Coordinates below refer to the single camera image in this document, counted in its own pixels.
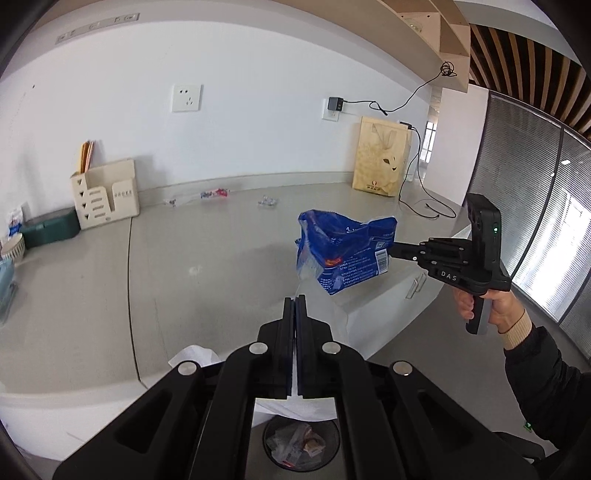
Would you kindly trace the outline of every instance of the human hand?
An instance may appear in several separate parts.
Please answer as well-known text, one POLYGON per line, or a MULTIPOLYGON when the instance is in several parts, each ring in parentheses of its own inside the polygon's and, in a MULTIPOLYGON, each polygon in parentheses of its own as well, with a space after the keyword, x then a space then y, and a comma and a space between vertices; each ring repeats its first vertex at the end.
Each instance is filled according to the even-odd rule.
MULTIPOLYGON (((453 289, 453 297, 457 310, 466 321, 474 318, 474 298, 469 293, 453 289)), ((482 296, 485 300, 492 300, 491 316, 488 322, 495 325, 499 333, 507 333, 513 325, 519 322, 525 312, 524 306, 511 291, 489 290, 482 296)))

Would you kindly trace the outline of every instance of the metal frame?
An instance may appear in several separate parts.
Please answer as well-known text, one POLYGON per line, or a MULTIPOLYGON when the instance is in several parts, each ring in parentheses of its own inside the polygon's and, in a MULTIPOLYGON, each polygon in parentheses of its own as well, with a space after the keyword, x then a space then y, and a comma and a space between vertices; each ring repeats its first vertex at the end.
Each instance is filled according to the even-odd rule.
MULTIPOLYGON (((491 433, 409 363, 372 364, 334 342, 300 296, 286 299, 283 318, 226 362, 182 362, 63 462, 54 480, 244 479, 255 399, 291 393, 294 337, 299 394, 335 399, 347 479, 538 478, 507 443, 511 436, 491 433)), ((543 456, 526 444, 530 456, 543 456)))

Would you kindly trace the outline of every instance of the wooden slat ceiling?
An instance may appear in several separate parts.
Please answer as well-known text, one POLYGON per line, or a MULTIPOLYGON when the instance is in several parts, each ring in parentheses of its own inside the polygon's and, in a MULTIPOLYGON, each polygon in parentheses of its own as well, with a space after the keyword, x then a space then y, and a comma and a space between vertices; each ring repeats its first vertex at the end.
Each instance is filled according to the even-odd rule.
POLYGON ((580 65, 529 38, 471 27, 471 83, 529 103, 591 140, 591 79, 580 65))

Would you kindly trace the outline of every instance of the beige desk organizer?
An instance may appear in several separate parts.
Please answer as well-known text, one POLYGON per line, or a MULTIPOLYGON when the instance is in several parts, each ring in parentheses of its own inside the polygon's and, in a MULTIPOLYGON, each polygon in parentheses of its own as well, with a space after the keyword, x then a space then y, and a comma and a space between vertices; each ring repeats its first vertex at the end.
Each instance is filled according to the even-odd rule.
POLYGON ((83 230, 139 215, 133 159, 90 168, 70 179, 83 230))

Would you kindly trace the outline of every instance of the wooden shelf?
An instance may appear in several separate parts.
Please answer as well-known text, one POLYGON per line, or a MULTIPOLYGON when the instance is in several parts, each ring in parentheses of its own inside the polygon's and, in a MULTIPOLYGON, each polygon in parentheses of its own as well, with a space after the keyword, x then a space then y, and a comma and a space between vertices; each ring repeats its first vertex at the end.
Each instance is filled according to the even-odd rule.
POLYGON ((424 81, 444 61, 457 77, 432 85, 466 92, 470 71, 470 27, 453 0, 274 0, 328 20, 364 38, 424 81))

